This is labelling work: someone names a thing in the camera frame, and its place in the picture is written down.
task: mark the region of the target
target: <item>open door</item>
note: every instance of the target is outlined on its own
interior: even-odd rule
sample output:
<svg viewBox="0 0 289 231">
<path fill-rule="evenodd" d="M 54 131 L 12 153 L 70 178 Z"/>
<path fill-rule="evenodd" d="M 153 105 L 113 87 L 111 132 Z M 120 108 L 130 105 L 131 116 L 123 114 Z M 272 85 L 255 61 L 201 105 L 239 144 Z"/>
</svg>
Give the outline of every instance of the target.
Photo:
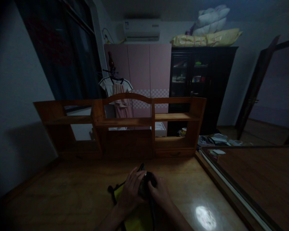
<svg viewBox="0 0 289 231">
<path fill-rule="evenodd" d="M 257 103 L 257 95 L 261 87 L 263 78 L 266 74 L 267 68 L 270 64 L 271 58 L 275 51 L 275 47 L 278 43 L 280 35 L 276 36 L 269 47 L 266 50 L 261 51 L 260 56 L 255 67 L 252 80 L 250 82 L 248 91 L 245 96 L 245 100 L 242 109 L 239 114 L 239 118 L 236 124 L 237 127 L 237 139 L 239 140 L 242 136 L 244 127 L 246 125 L 247 119 L 253 108 L 253 105 Z"/>
</svg>

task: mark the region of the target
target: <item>window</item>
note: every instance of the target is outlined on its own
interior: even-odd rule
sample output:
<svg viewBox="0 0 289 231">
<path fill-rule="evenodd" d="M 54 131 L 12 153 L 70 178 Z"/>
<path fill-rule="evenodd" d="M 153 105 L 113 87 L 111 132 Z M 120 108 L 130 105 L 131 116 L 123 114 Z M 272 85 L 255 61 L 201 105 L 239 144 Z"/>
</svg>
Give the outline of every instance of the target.
<svg viewBox="0 0 289 231">
<path fill-rule="evenodd" d="M 84 0 L 16 0 L 56 100 L 102 98 L 101 64 Z"/>
</svg>

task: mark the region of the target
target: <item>pink dress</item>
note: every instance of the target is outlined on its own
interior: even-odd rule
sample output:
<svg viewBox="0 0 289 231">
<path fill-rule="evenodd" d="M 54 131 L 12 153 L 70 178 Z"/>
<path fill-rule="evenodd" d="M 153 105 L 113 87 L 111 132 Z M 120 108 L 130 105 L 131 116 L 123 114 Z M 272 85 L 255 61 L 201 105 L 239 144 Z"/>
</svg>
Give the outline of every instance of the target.
<svg viewBox="0 0 289 231">
<path fill-rule="evenodd" d="M 113 94 L 125 93 L 124 85 L 114 82 Z M 117 118 L 132 118 L 132 108 L 129 99 L 120 99 L 115 101 L 115 111 Z"/>
</svg>

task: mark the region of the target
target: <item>hand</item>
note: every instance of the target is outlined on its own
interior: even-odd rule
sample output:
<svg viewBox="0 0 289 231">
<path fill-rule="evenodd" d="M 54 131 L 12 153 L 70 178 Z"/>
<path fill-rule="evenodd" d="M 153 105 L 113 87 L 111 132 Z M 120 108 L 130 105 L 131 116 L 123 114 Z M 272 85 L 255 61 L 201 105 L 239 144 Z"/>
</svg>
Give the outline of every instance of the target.
<svg viewBox="0 0 289 231">
<path fill-rule="evenodd" d="M 155 188 L 152 186 L 151 181 L 148 182 L 151 195 L 159 206 L 161 206 L 164 210 L 167 210 L 172 206 L 173 202 L 170 198 L 166 182 L 155 173 L 153 173 L 153 176 L 157 182 L 157 185 Z"/>
<path fill-rule="evenodd" d="M 125 217 L 139 204 L 144 202 L 144 200 L 138 196 L 138 189 L 146 171 L 135 172 L 136 169 L 137 167 L 135 167 L 127 176 L 121 197 L 117 203 L 119 210 Z"/>
</svg>

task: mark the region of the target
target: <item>dark wooden cabinet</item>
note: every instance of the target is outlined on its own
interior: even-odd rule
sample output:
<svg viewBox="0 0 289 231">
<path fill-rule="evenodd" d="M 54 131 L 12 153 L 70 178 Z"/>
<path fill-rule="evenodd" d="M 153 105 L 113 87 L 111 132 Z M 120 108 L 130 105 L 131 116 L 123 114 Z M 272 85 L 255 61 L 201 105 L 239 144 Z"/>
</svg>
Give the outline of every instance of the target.
<svg viewBox="0 0 289 231">
<path fill-rule="evenodd" d="M 200 134 L 216 131 L 235 52 L 238 47 L 183 47 L 171 50 L 169 97 L 207 98 Z M 170 104 L 169 113 L 188 112 L 189 105 Z M 177 136 L 184 122 L 169 122 L 168 136 Z"/>
</svg>

